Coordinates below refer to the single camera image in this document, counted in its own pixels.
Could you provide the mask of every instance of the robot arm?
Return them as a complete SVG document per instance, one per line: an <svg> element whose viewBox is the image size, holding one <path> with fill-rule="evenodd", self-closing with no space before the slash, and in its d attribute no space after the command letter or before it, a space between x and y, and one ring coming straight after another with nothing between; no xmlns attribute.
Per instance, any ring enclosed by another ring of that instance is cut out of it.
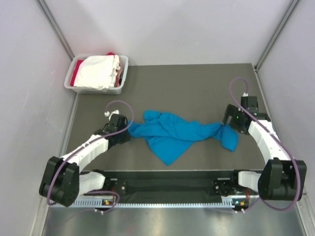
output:
<svg viewBox="0 0 315 236"><path fill-rule="evenodd" d="M128 131L103 138L102 136L124 129L127 118L114 111L109 117L109 123L103 129L96 131L86 142L71 153L60 158L52 157L48 160L44 176L39 188L39 194L47 197L52 179L57 169L70 155L74 155L59 173L53 186L51 200L65 207L70 206L77 196L92 190L101 189L105 183L105 176L97 172L80 175L81 171L97 156L106 152L116 144L122 144L131 139Z"/></svg>
<svg viewBox="0 0 315 236"><path fill-rule="evenodd" d="M261 173L239 171L237 176L238 185L259 193L259 196L264 200L292 201L297 186L295 171L287 153L270 136L272 134L278 138L268 115L259 113L257 97L245 95L241 99L241 105L267 127L270 133L267 133L239 108L231 104L227 106L222 123L229 123L232 128L240 133L250 134L256 141L266 163ZM306 177L306 165L304 161L296 161L296 163L301 179L301 191L298 199L300 200Z"/></svg>

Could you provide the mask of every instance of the white plastic bin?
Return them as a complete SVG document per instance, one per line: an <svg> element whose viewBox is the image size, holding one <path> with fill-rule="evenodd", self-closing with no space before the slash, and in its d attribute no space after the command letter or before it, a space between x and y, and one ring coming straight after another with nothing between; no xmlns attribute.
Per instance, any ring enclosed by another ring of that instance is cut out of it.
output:
<svg viewBox="0 0 315 236"><path fill-rule="evenodd" d="M126 75L127 75L127 70L128 70L128 57L126 56L122 56L122 55L118 55L122 61L123 61L123 71L122 71L122 82L119 85L119 87L115 87L115 88L105 88L102 90L97 90L94 88L84 88L84 87L73 87L70 85L71 79L72 79L72 75L73 75L73 71L75 69L75 65L77 63L78 60L84 60L89 56L95 56L95 55L91 55L91 54L85 54L85 55L78 55L76 56L73 61L70 64L70 68L68 70L68 73L65 77L64 80L64 87L66 89L72 89L73 91L77 92L77 93L104 93L104 94L121 94L122 92L122 88L124 86L125 80L126 80Z"/></svg>

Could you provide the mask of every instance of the blue towel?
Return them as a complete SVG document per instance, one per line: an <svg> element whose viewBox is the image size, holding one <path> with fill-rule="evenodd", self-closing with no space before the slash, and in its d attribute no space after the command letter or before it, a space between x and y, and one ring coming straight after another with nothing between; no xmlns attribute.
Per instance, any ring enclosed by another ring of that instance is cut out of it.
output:
<svg viewBox="0 0 315 236"><path fill-rule="evenodd" d="M194 142L213 137L222 146L234 151L238 144L238 134L221 123L200 124L165 112L146 111L145 123L133 123L129 133L134 138L144 138L152 152L167 166L180 157Z"/></svg>

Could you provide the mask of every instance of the white cloth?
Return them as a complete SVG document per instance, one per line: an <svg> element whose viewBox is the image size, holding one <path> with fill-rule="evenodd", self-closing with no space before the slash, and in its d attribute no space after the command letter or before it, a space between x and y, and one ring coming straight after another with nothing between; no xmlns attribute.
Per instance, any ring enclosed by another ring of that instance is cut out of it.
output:
<svg viewBox="0 0 315 236"><path fill-rule="evenodd" d="M119 56L90 56L80 65L74 86L97 90L114 87L119 70Z"/></svg>

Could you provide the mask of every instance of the white backdrop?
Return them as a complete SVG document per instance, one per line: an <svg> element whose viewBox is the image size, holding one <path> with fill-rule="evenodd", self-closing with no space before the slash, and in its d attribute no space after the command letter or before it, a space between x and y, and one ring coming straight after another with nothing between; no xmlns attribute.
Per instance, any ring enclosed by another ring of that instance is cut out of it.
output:
<svg viewBox="0 0 315 236"><path fill-rule="evenodd" d="M306 162L315 209L315 1L302 0L260 74L282 141Z"/></svg>
<svg viewBox="0 0 315 236"><path fill-rule="evenodd" d="M0 8L0 235L26 236L74 94L63 87L70 59L36 2Z"/></svg>
<svg viewBox="0 0 315 236"><path fill-rule="evenodd" d="M256 64L290 0L46 0L74 54Z"/></svg>

